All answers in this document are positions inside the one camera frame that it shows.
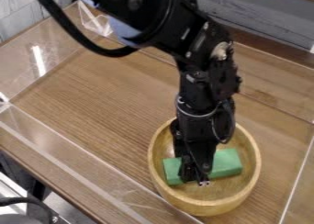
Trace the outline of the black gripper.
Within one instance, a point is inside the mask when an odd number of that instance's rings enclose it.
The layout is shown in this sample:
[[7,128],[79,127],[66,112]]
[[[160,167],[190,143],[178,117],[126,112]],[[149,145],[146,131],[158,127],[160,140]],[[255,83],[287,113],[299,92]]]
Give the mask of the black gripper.
[[232,140],[236,129],[234,100],[228,98],[212,109],[198,111],[178,96],[176,109],[172,134],[174,155],[181,159],[178,175],[185,183],[196,176],[198,185],[210,185],[217,146]]

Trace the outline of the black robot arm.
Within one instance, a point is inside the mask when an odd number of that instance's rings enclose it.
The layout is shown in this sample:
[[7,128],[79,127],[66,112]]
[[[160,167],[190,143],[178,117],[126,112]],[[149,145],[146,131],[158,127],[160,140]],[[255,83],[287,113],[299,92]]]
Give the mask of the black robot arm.
[[172,122],[178,176],[184,182],[209,184],[217,146],[229,142],[236,130],[233,95],[243,83],[229,30],[201,11],[198,0],[82,0],[109,16],[125,43],[108,49],[84,35],[54,0],[38,1],[94,53],[121,58],[154,47],[173,56],[181,76]]

